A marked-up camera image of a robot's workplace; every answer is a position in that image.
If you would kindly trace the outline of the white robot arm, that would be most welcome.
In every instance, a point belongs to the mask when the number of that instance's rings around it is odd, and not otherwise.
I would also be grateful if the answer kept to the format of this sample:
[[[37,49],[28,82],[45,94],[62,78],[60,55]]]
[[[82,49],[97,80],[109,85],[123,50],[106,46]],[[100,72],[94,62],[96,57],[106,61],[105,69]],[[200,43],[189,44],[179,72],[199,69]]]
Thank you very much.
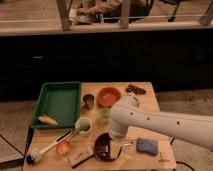
[[[108,133],[111,139],[126,137],[128,128],[138,127],[201,146],[213,152],[213,116],[157,112],[139,107],[139,99],[126,93],[111,107]]]

